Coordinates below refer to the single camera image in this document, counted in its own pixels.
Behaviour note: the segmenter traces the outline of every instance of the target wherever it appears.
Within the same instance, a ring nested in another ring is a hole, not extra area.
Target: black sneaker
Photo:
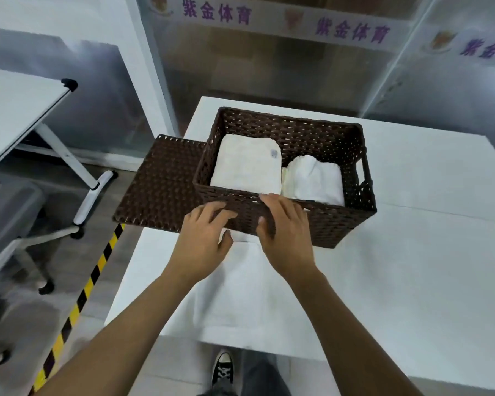
[[[212,384],[216,384],[220,379],[227,379],[233,384],[233,374],[233,358],[227,350],[221,350],[216,357]]]

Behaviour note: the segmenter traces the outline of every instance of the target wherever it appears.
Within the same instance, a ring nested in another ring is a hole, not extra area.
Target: gray pants
[[[244,351],[241,396],[290,396],[290,391],[277,371],[274,355]],[[237,396],[228,380],[220,380],[200,396]]]

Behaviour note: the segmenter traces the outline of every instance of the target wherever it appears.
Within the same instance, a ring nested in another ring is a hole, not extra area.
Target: gray chair
[[[29,180],[0,174],[0,270],[13,258],[33,277],[41,295],[51,293],[54,284],[47,272],[34,263],[26,248],[35,244],[82,234],[78,226],[35,237],[27,237],[46,199],[42,190]],[[0,315],[5,310],[0,308]],[[0,364],[10,355],[0,346]]]

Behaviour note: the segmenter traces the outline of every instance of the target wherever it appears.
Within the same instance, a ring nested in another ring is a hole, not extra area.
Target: wicker basket
[[[238,212],[238,217],[230,221],[228,228],[255,234],[257,221],[264,216],[270,223],[270,231],[274,232],[271,213],[258,194],[209,186],[220,143],[228,133],[272,138],[281,148],[284,167],[295,157],[306,154],[341,167],[345,207],[296,200],[309,210],[314,246],[334,248],[347,233],[376,213],[367,149],[360,125],[220,108],[192,182],[204,202],[223,200],[228,209]],[[360,159],[365,174],[361,184],[356,169]]]

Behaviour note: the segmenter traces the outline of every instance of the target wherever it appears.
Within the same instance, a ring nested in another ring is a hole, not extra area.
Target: hand
[[[211,202],[185,215],[168,265],[193,284],[209,276],[224,261],[233,245],[230,231],[224,233],[220,243],[218,241],[224,225],[238,214],[222,210],[210,222],[213,213],[224,207],[225,202]]]
[[[270,208],[276,227],[275,237],[271,239],[266,219],[259,218],[257,235],[262,249],[285,280],[289,283],[298,280],[316,268],[308,215],[284,196],[261,194],[260,199]]]

